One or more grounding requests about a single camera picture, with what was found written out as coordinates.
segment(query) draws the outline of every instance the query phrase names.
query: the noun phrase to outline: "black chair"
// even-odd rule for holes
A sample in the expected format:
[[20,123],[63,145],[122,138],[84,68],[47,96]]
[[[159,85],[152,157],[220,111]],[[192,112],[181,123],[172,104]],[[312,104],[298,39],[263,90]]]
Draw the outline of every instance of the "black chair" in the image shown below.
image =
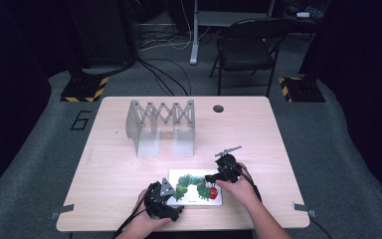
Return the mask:
[[218,56],[210,73],[210,77],[213,77],[214,70],[219,69],[218,96],[222,89],[222,71],[253,71],[252,76],[257,70],[271,70],[267,84],[232,87],[268,87],[268,97],[280,45],[287,37],[287,30],[287,22],[281,18],[250,19],[231,25],[226,30],[225,37],[217,41]]

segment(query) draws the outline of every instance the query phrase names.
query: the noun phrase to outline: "chair seat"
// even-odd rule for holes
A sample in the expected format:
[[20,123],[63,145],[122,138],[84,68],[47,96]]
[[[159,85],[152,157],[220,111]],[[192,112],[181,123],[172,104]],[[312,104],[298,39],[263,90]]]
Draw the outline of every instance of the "chair seat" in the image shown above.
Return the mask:
[[268,70],[274,60],[263,39],[228,39],[223,43],[221,64],[224,71]]

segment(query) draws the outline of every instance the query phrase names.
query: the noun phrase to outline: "human hand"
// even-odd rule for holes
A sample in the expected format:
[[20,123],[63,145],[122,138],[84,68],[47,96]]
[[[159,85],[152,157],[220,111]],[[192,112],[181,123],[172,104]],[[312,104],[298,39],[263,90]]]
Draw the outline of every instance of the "human hand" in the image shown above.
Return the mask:
[[[242,173],[245,174],[248,178],[251,178],[246,166],[241,162],[239,162],[239,164],[241,167],[243,167],[241,169]],[[238,181],[235,183],[216,180],[216,184],[229,191],[234,196],[234,198],[237,199],[246,208],[248,208],[250,204],[255,200],[259,201],[253,186],[244,176],[240,176],[240,179],[238,179]]]
[[[137,204],[141,201],[145,192],[146,192],[146,189],[142,190],[141,193],[139,194],[138,200],[137,200],[137,203],[135,204],[134,209],[138,206]],[[139,205],[137,213],[139,213],[139,214],[136,215],[128,225],[126,225],[123,232],[118,237],[116,237],[116,239],[121,239],[121,238],[141,239],[141,238],[145,238],[152,231],[159,229],[159,228],[163,227],[164,225],[166,225],[172,221],[170,218],[151,219],[151,217],[145,211],[144,203],[141,203]]]

